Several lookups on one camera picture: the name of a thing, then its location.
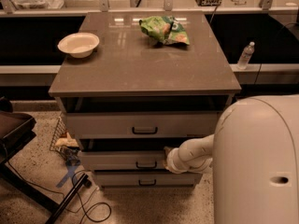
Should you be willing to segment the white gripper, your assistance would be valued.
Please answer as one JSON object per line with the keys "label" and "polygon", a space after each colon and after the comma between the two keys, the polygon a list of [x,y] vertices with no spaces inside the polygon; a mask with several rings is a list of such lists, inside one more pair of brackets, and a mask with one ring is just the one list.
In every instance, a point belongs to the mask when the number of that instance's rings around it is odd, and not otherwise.
{"label": "white gripper", "polygon": [[183,143],[179,147],[164,147],[165,169],[174,174],[198,173],[198,166],[191,164],[193,155]]}

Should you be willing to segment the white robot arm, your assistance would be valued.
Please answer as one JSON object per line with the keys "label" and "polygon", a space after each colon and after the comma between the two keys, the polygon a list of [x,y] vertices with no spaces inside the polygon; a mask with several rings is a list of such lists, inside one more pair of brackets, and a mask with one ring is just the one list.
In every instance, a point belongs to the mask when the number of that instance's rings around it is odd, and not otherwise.
{"label": "white robot arm", "polygon": [[215,132],[166,150],[175,174],[213,174],[215,224],[299,224],[299,95],[230,105]]}

